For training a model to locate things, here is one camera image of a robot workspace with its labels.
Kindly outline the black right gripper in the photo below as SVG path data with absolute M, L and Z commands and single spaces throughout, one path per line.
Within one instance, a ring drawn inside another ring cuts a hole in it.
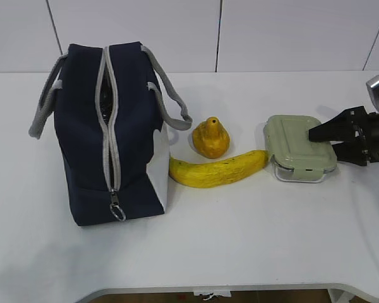
M 379 114 L 368 114 L 363 106 L 343 110 L 326 123 L 311 128 L 308 139 L 341 141 L 332 145 L 339 162 L 358 166 L 379 162 Z

